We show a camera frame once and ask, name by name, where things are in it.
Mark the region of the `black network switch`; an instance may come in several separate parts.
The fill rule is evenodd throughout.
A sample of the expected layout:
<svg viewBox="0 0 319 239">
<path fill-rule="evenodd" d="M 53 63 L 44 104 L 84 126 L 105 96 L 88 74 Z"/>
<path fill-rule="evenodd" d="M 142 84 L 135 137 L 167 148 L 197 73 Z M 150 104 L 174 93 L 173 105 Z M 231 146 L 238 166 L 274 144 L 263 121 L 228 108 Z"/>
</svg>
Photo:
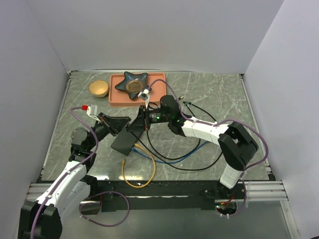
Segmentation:
<svg viewBox="0 0 319 239">
<path fill-rule="evenodd" d="M 140 137 L 142 132 L 134 131 L 128 132 L 123 129 L 111 144 L 111 148 L 125 156 L 128 156 L 132 151 L 135 143 L 138 142 L 137 137 Z"/>
</svg>

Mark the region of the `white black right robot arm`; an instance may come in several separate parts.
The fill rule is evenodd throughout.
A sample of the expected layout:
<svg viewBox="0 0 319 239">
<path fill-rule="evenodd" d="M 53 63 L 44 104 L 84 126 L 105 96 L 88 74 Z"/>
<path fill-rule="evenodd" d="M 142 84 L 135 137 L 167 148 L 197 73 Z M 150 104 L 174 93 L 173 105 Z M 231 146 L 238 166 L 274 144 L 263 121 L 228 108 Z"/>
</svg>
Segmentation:
<svg viewBox="0 0 319 239">
<path fill-rule="evenodd" d="M 219 180 L 218 194 L 222 198 L 230 198 L 235 193 L 241 174 L 259 149 L 245 127 L 238 122 L 218 124 L 185 115 L 180 110 L 179 102 L 172 95 L 165 95 L 161 97 L 158 109 L 149 110 L 140 106 L 138 116 L 127 131 L 143 132 L 152 124 L 166 122 L 176 135 L 195 137 L 220 146 L 226 167 Z"/>
</svg>

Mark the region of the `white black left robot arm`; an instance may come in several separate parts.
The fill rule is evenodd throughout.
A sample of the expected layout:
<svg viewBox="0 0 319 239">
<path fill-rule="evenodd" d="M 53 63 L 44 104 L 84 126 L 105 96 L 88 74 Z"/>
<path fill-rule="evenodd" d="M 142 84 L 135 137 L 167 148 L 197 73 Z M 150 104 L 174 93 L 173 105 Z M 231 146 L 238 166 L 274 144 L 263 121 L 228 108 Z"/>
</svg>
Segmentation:
<svg viewBox="0 0 319 239">
<path fill-rule="evenodd" d="M 25 201 L 20 210 L 19 239 L 58 239 L 63 222 L 84 199 L 94 200 L 99 194 L 96 177 L 87 173 L 92 168 L 99 142 L 107 135 L 118 135 L 130 117 L 95 116 L 93 127 L 86 123 L 73 130 L 67 164 L 57 179 L 35 201 Z"/>
</svg>

